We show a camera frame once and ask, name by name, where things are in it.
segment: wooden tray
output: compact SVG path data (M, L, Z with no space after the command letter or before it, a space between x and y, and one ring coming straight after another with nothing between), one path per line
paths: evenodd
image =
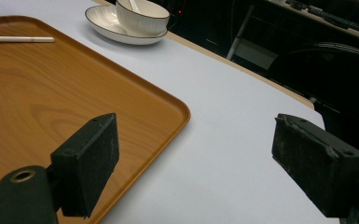
M187 106L42 21L0 17L0 35L53 36L55 43L0 43L0 179L50 153L89 119L116 112L120 160L91 218L109 211L190 118Z

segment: spoon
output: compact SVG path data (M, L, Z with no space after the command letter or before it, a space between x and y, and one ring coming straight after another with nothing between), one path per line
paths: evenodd
M134 11L136 13L141 13L141 11L139 11L139 8L135 3L135 0L130 0L130 5L131 5L131 8L132 8L132 11Z

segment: white table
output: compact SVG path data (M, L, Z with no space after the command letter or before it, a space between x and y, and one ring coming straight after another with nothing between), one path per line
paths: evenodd
M90 0L0 0L0 16L35 17L183 100L191 121L104 223L338 223L271 157L274 118L323 127L311 108L168 37L129 46L97 35Z

